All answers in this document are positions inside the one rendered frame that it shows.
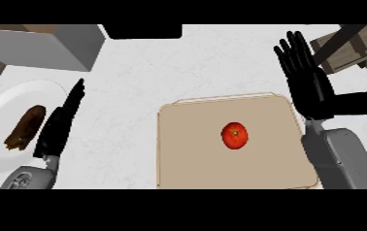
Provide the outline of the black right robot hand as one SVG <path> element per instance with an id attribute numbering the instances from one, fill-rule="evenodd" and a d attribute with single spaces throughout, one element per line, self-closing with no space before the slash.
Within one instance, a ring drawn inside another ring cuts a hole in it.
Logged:
<path id="1" fill-rule="evenodd" d="M 274 47 L 293 103 L 306 120 L 334 116 L 367 115 L 367 91 L 336 94 L 322 69 L 316 66 L 309 47 L 299 31 L 287 32 L 287 38 Z"/>

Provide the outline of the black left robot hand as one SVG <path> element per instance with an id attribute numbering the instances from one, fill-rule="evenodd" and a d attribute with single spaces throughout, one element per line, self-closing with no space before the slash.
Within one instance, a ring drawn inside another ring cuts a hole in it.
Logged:
<path id="1" fill-rule="evenodd" d="M 62 107 L 52 112 L 37 139 L 32 156 L 60 156 L 69 138 L 72 119 L 84 97 L 84 79 L 80 79 L 69 91 Z"/>

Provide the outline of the wooden tiered basket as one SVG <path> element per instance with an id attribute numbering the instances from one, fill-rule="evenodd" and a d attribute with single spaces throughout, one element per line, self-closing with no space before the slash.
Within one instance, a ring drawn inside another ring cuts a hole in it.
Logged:
<path id="1" fill-rule="evenodd" d="M 315 64 L 327 75 L 356 65 L 367 69 L 367 24 L 342 24 L 340 30 L 311 42 Z"/>

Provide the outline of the red tomato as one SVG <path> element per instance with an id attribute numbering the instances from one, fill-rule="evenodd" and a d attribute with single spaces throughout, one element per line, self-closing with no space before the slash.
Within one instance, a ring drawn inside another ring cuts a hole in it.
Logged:
<path id="1" fill-rule="evenodd" d="M 240 149 L 248 141 L 248 132 L 240 122 L 229 122 L 220 131 L 222 142 L 229 149 Z"/>

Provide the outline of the beige tray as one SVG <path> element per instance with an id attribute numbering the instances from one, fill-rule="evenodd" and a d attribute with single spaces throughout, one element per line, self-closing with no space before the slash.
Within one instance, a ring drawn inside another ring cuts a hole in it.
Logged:
<path id="1" fill-rule="evenodd" d="M 158 112 L 160 189 L 306 189 L 318 184 L 288 99 L 179 100 Z"/>

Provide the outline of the white plate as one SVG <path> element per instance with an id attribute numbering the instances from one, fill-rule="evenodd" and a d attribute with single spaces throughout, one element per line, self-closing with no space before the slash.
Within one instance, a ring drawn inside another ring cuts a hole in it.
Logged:
<path id="1" fill-rule="evenodd" d="M 32 160 L 35 135 L 66 92 L 52 81 L 23 82 L 0 93 L 0 173 Z"/>

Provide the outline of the grey box appliance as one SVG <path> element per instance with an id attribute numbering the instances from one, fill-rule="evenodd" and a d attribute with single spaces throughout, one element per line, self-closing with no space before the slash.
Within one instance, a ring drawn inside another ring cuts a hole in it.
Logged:
<path id="1" fill-rule="evenodd" d="M 0 24 L 0 62 L 89 72 L 105 40 L 96 24 Z"/>

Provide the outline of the black appliance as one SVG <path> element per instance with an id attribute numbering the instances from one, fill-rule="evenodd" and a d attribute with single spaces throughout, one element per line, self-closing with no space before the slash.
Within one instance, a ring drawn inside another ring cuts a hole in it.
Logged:
<path id="1" fill-rule="evenodd" d="M 180 24 L 105 24 L 103 28 L 114 40 L 179 39 Z"/>

